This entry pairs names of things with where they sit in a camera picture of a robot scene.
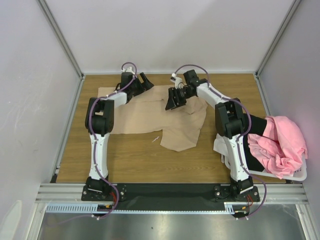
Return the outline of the beige t shirt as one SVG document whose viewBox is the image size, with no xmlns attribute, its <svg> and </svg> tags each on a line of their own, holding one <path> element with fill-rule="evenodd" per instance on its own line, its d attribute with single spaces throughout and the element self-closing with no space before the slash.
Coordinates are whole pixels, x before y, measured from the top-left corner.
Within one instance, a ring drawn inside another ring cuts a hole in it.
<svg viewBox="0 0 320 240">
<path fill-rule="evenodd" d="M 196 96 L 186 105 L 165 110 L 169 85 L 154 86 L 114 110 L 112 134 L 145 134 L 162 130 L 160 145 L 181 152 L 197 145 L 207 103 Z"/>
</svg>

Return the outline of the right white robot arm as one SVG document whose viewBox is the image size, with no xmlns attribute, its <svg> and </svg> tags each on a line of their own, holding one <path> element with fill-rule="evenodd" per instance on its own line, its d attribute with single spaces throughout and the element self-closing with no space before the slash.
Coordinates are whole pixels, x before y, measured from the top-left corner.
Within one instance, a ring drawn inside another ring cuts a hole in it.
<svg viewBox="0 0 320 240">
<path fill-rule="evenodd" d="M 249 173 L 243 147 L 243 137 L 252 126 L 249 113 L 243 113 L 244 106 L 236 98 L 225 96 L 213 87 L 205 78 L 200 79 L 194 70 L 183 74 L 183 80 L 173 73 L 170 81 L 174 87 L 168 89 L 166 110 L 185 106 L 187 99 L 198 97 L 205 100 L 215 111 L 216 141 L 226 147 L 224 163 L 230 169 L 230 187 L 228 197 L 242 201 L 253 190 L 253 178 Z"/>
</svg>

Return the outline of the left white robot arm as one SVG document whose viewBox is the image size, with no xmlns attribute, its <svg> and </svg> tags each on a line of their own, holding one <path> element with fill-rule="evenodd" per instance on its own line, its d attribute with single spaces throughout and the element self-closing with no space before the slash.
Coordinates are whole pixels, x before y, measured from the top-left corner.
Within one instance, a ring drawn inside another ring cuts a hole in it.
<svg viewBox="0 0 320 240">
<path fill-rule="evenodd" d="M 121 81 L 114 91 L 89 99 L 85 128 L 91 143 L 91 165 L 89 177 L 82 190 L 82 201 L 105 201 L 116 192 L 108 181 L 107 166 L 108 141 L 114 128 L 115 109 L 153 86 L 145 73 L 136 75 L 133 71 L 126 70 L 121 74 Z"/>
</svg>

